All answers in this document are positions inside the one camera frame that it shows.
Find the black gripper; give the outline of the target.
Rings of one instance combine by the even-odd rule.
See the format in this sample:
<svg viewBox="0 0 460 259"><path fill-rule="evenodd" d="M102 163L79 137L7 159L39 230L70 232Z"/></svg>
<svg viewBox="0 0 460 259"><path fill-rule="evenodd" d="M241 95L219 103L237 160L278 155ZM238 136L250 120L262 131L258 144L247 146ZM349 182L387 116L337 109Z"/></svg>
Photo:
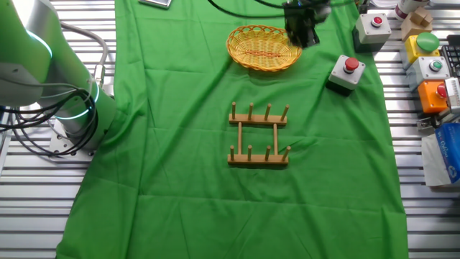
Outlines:
<svg viewBox="0 0 460 259"><path fill-rule="evenodd" d="M310 19L314 23L322 23L330 14L330 1L329 0L289 0L282 4L285 10L285 16L300 16L304 20ZM310 21L305 21L303 25L303 32L301 33L302 40L300 40L297 32L290 25L289 22L285 23L285 30L288 39L292 45L302 45L302 48L312 47L317 45L320 40L315 31L315 24Z"/></svg>

